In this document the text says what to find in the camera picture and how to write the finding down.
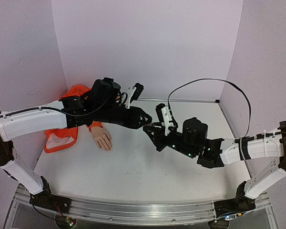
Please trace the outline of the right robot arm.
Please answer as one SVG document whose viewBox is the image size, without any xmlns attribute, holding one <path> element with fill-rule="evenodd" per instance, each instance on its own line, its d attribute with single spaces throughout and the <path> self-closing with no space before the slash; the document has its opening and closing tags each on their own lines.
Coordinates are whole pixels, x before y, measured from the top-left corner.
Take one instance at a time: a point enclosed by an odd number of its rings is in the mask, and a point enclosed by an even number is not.
<svg viewBox="0 0 286 229">
<path fill-rule="evenodd" d="M 208 139 L 208 126 L 197 118 L 187 119 L 182 132 L 165 123 L 150 123 L 143 127 L 157 151 L 169 147 L 206 168 L 224 167 L 240 161 L 271 157 L 273 160 L 259 174 L 238 188 L 249 199 L 286 177 L 286 121 L 270 132 L 255 136 Z"/>
</svg>

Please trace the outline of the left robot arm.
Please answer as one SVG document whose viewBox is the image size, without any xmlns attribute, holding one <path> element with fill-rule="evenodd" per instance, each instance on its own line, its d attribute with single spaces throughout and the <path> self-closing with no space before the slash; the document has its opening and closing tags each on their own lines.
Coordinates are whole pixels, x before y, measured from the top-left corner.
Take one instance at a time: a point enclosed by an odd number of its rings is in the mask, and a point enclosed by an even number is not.
<svg viewBox="0 0 286 229">
<path fill-rule="evenodd" d="M 67 96 L 54 102 L 13 112 L 0 110 L 0 168 L 26 187 L 44 208 L 51 208 L 55 198 L 48 182 L 25 166 L 13 151 L 12 140 L 18 136 L 50 129 L 89 126 L 94 121 L 139 129 L 152 117 L 139 107 L 131 106 L 144 86 L 136 83 L 121 99 L 121 87 L 111 78 L 98 79 L 91 89 L 79 96 Z"/>
</svg>

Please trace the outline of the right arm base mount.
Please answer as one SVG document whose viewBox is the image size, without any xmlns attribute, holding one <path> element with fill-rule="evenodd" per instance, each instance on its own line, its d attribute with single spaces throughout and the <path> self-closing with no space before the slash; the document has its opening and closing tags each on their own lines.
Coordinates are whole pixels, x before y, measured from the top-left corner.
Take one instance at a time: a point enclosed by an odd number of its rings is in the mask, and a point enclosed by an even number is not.
<svg viewBox="0 0 286 229">
<path fill-rule="evenodd" d="M 216 201 L 214 203 L 216 218 L 222 218 L 227 215 L 245 213 L 255 209 L 255 199 L 245 196 L 246 181 L 241 183 L 236 191 L 236 196 L 231 199 Z"/>
</svg>

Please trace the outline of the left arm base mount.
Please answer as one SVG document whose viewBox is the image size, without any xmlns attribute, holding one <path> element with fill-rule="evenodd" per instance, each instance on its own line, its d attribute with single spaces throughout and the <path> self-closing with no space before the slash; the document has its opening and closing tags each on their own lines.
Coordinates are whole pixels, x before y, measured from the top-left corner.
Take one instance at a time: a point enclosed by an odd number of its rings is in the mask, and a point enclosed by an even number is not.
<svg viewBox="0 0 286 229">
<path fill-rule="evenodd" d="M 52 194 L 48 181 L 43 176 L 41 176 L 41 180 L 42 189 L 37 194 L 30 194 L 30 204 L 62 214 L 69 213 L 72 200 L 67 197 Z"/>
</svg>

